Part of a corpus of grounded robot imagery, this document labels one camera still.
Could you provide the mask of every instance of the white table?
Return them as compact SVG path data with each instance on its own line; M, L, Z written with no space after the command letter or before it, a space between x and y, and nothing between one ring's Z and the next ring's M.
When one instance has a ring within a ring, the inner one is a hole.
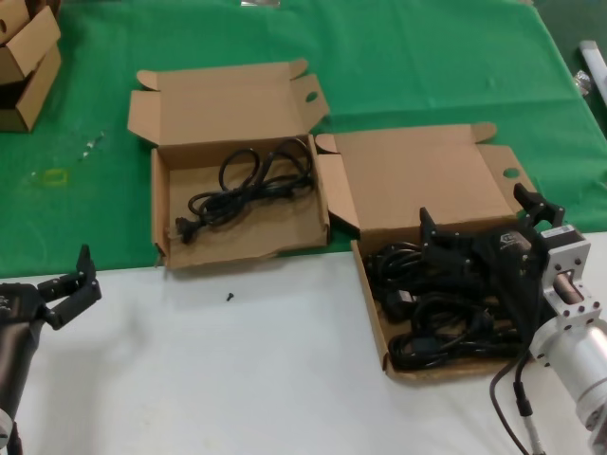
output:
M607 300L607 234L591 239L585 282ZM43 331L17 416L26 455L518 453L488 377L413 387L383 374L350 253L99 279L103 300ZM589 453L554 373L532 365L524 380L548 455ZM528 446L511 379L498 392Z

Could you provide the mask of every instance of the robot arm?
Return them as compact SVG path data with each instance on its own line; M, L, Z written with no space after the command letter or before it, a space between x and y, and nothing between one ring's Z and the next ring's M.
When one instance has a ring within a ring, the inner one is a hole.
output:
M514 195L526 215L510 226L473 236L437 231L428 212L422 209L424 259L484 277L510 314L530 354L552 367L576 402L579 419L592 431L590 447L594 453L605 455L607 322L599 318L602 303L593 298L581 280L590 243L574 227L562 225L563 208L521 184L515 186ZM538 232L535 227L540 221L552 228ZM514 387L518 403L523 404L519 407L521 415L531 426L528 432L533 452L543 453L536 444L539 438L521 382L528 356L525 348Z
M59 330L101 298L95 265L83 246L76 272L31 284L0 284L0 448L21 453L13 423L42 326ZM53 308L47 303L64 299Z

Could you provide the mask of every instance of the metal cylinder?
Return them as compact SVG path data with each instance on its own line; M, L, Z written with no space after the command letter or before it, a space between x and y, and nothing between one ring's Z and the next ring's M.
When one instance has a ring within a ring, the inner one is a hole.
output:
M560 273L554 280L554 290L559 297L568 305L574 305L584 300L576 287L569 282L569 277L566 273Z
M550 346L548 361L576 404L607 381L607 336L598 327L563 332Z

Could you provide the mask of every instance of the flap hole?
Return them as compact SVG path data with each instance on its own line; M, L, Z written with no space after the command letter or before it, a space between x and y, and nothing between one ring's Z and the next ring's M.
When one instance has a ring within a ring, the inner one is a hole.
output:
M504 170L505 178L518 178L521 176L521 172L516 168L507 168Z
M305 97L305 102L312 102L313 100L315 100L318 97L319 97L319 92L309 93L307 95L307 97Z

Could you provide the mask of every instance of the white label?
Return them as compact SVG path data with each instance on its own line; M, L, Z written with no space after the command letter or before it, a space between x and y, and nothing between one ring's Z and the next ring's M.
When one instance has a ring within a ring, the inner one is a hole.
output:
M554 237L555 235L561 235L567 232L571 232L572 230L575 229L571 225L555 227L554 229L549 229L542 232L542 237L544 239L547 239L549 237Z

